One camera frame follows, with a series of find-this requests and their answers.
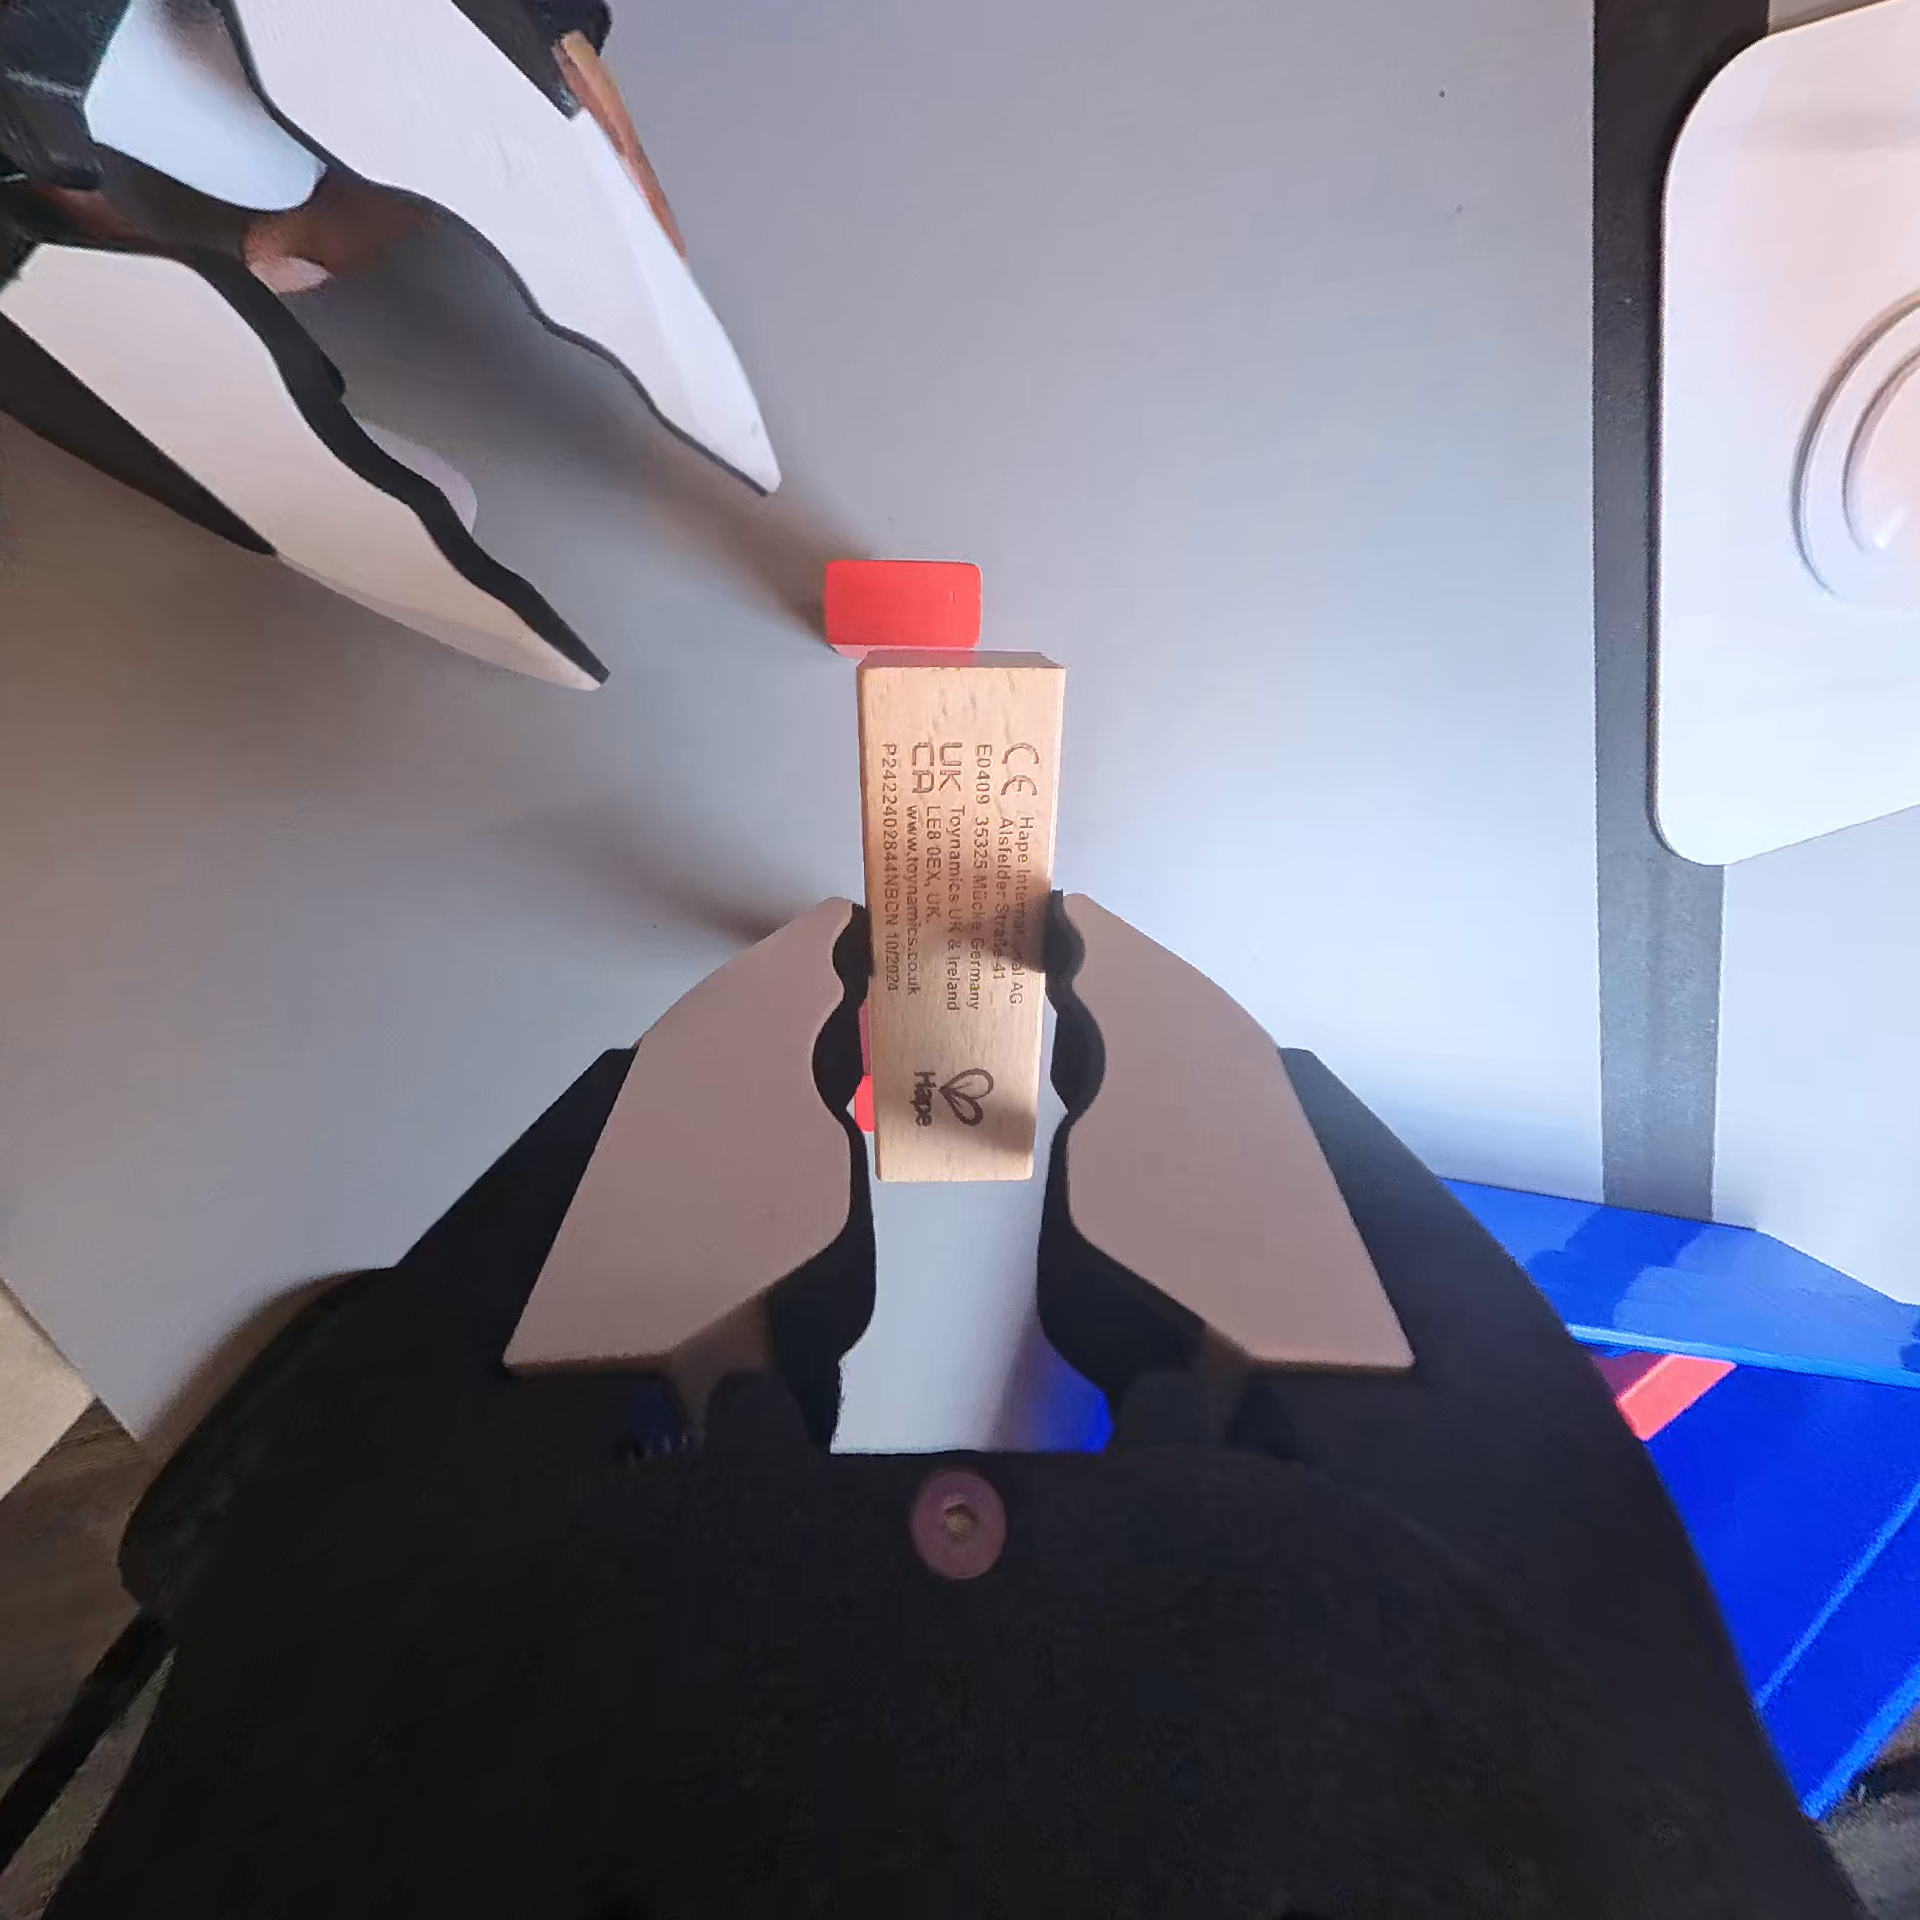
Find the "red wooden arch block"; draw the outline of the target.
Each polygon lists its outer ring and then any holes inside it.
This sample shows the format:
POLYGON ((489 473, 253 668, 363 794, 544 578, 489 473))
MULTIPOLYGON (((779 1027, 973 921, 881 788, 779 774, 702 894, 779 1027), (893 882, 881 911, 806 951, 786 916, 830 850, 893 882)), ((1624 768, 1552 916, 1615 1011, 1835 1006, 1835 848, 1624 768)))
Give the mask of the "red wooden arch block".
POLYGON ((1667 1351, 1595 1351, 1590 1358, 1622 1425, 1641 1443, 1677 1422, 1736 1369, 1733 1360, 1667 1351))

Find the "person's left hand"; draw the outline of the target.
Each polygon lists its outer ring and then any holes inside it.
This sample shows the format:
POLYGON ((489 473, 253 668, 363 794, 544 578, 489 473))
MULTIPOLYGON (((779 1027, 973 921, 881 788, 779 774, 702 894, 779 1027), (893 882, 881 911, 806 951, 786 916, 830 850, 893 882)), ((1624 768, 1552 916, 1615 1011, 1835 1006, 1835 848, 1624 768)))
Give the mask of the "person's left hand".
POLYGON ((297 297, 360 273, 421 225, 421 208, 402 194, 325 171, 303 203, 263 210, 247 225, 241 258, 277 296, 297 297))

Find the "white document stand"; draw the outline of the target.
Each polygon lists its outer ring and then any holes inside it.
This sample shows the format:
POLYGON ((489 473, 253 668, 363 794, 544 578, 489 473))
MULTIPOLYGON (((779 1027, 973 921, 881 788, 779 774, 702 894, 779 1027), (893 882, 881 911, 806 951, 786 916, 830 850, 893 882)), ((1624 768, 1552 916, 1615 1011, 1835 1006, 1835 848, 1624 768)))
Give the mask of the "white document stand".
POLYGON ((1733 866, 1915 806, 1918 4, 1761 36, 1664 188, 1654 825, 1733 866))

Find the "natural wood arch block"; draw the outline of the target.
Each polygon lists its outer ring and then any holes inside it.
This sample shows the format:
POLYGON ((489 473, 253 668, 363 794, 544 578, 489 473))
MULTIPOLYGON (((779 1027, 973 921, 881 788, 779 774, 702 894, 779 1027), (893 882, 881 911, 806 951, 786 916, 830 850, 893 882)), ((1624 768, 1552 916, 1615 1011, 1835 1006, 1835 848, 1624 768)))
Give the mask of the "natural wood arch block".
POLYGON ((874 1175, 1035 1168, 1064 670, 871 655, 854 673, 874 1175))

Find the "blue plastic bin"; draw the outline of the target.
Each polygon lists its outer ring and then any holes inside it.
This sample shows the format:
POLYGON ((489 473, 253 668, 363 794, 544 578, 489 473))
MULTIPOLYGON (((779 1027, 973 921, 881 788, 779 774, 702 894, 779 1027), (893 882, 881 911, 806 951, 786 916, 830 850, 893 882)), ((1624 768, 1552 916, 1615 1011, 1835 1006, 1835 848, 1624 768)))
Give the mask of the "blue plastic bin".
POLYGON ((1823 1817, 1915 1707, 1915 1303, 1730 1223, 1448 1188, 1587 1353, 1735 1362, 1642 1444, 1791 1787, 1823 1817))

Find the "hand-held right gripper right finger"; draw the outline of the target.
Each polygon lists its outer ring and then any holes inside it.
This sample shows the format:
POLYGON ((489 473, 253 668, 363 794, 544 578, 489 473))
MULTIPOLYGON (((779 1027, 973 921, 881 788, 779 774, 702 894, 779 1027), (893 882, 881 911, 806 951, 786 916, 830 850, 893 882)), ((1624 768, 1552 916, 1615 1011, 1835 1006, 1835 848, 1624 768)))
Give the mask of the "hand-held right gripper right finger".
POLYGON ((1047 916, 1055 1012, 1037 1299, 1090 1379, 1401 1377, 1411 1351, 1280 1048, 1090 897, 1047 916))

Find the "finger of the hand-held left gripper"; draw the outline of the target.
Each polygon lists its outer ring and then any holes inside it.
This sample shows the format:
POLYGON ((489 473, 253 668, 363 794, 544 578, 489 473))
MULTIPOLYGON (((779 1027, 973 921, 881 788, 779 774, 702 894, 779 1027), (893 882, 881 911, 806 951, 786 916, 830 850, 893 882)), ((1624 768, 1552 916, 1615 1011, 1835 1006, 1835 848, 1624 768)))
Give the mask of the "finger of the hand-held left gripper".
POLYGON ((325 353, 238 264, 33 243, 2 310, 285 568, 523 678, 606 683, 437 478, 365 432, 325 353))
POLYGON ((782 484, 745 369, 616 146, 515 4, 226 4, 273 116, 342 170, 483 240, 541 326, 616 366, 657 419, 761 495, 782 484))

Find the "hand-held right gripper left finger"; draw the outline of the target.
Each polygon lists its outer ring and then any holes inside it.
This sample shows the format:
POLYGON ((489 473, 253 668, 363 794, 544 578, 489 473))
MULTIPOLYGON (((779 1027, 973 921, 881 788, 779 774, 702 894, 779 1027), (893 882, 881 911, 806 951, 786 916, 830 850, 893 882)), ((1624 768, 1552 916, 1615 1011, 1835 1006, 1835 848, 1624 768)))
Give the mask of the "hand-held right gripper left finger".
POLYGON ((874 1305, 850 1119, 864 942, 832 897, 639 1035, 502 1351, 511 1374, 656 1377, 699 1419, 734 1371, 771 1371, 802 1417, 838 1417, 874 1305))

